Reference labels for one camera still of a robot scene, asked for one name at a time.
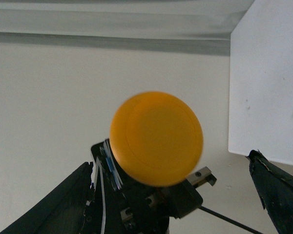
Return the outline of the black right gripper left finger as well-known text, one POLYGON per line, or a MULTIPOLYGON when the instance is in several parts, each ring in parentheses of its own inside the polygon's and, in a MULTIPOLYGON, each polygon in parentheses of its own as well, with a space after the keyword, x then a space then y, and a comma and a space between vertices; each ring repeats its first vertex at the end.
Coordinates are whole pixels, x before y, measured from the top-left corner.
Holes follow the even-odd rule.
POLYGON ((78 234, 90 200, 93 162, 85 162, 2 234, 78 234))

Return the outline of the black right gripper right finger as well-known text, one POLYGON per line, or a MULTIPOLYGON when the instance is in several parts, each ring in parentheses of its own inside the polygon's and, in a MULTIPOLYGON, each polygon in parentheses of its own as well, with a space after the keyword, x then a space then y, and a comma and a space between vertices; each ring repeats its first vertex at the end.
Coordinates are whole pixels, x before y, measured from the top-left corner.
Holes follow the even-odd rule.
POLYGON ((246 157, 262 206, 279 234, 293 234, 293 175, 269 162, 260 151, 246 157))

